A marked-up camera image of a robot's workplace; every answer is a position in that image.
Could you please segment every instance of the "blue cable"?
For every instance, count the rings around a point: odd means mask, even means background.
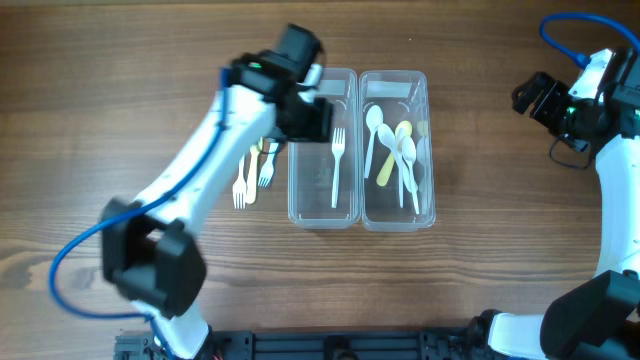
[[[221,105],[220,121],[218,123],[218,132],[213,137],[213,140],[211,141],[211,143],[209,144],[209,146],[207,147],[205,152],[202,154],[202,156],[200,157],[198,162],[187,173],[187,175],[185,175],[185,177],[182,178],[182,180],[180,180],[172,189],[167,191],[159,199],[157,199],[157,200],[155,200],[155,201],[153,201],[153,202],[151,202],[151,203],[149,203],[149,204],[147,204],[145,206],[142,206],[140,208],[133,209],[133,210],[128,211],[126,213],[123,213],[123,214],[120,214],[118,216],[112,217],[110,219],[104,220],[103,222],[91,227],[90,229],[86,230],[82,234],[78,235],[75,239],[73,239],[71,242],[69,242],[67,245],[65,245],[65,247],[63,247],[62,250],[60,250],[60,252],[53,259],[53,262],[51,263],[51,268],[49,269],[49,292],[51,293],[51,297],[53,297],[55,302],[61,308],[63,308],[67,312],[69,312],[71,314],[74,314],[76,316],[85,317],[85,318],[89,318],[89,319],[117,320],[117,319],[144,318],[145,320],[151,322],[152,329],[156,327],[152,317],[150,317],[148,315],[145,315],[145,314],[142,314],[142,313],[138,313],[138,312],[105,314],[105,313],[89,312],[89,311],[85,311],[85,310],[82,310],[80,308],[75,307],[74,305],[72,305],[69,302],[67,302],[62,297],[62,295],[58,292],[58,289],[56,288],[56,274],[58,272],[58,268],[60,267],[60,263],[62,262],[62,260],[64,260],[64,258],[76,246],[80,245],[83,241],[85,241],[86,239],[88,239],[89,237],[91,237],[92,235],[96,234],[99,231],[102,231],[102,230],[104,230],[104,229],[106,229],[106,228],[108,228],[110,226],[113,226],[115,224],[118,224],[120,222],[127,221],[127,220],[130,220],[130,219],[135,218],[137,216],[144,215],[145,213],[147,213],[151,209],[153,209],[153,208],[155,208],[155,207],[157,207],[159,205],[162,205],[163,203],[165,203],[169,199],[171,199],[174,195],[176,195],[187,183],[189,183],[189,181],[191,181],[191,179],[193,179],[193,177],[198,173],[200,168],[204,165],[204,163],[207,161],[207,159],[209,158],[209,156],[213,152],[213,149],[216,147],[218,141],[220,140],[220,137],[221,137],[222,133],[225,130],[224,125],[225,125],[225,122],[226,122],[226,119],[227,119],[227,112],[228,112],[227,109],[228,109],[228,103],[229,103],[227,79],[228,79],[228,70],[227,69],[222,69],[220,71],[220,87],[222,89],[222,105]],[[164,342],[163,346],[167,350],[167,353],[169,354],[169,358],[171,360],[175,359],[174,355],[172,354],[171,350],[168,347],[168,344],[166,344],[166,342],[164,341],[164,338],[157,331],[157,329],[154,330],[154,333],[156,334],[156,336],[158,336],[158,339],[160,339],[161,343]]]
[[[629,30],[629,28],[613,19],[596,14],[578,12],[558,13],[549,15],[542,19],[542,21],[540,22],[540,27],[538,28],[540,37],[556,50],[571,58],[571,60],[573,60],[573,62],[581,69],[584,69],[587,67],[587,65],[589,65],[589,63],[591,62],[591,58],[589,58],[585,54],[577,53],[575,51],[569,50],[563,45],[560,45],[555,40],[551,39],[551,37],[549,37],[549,35],[547,35],[546,31],[544,30],[544,27],[547,25],[547,23],[558,20],[581,20],[607,25],[619,32],[622,36],[626,37],[629,42],[631,42],[631,45],[636,49],[636,51],[640,53],[640,39],[638,39],[638,37],[633,33],[633,31]]]

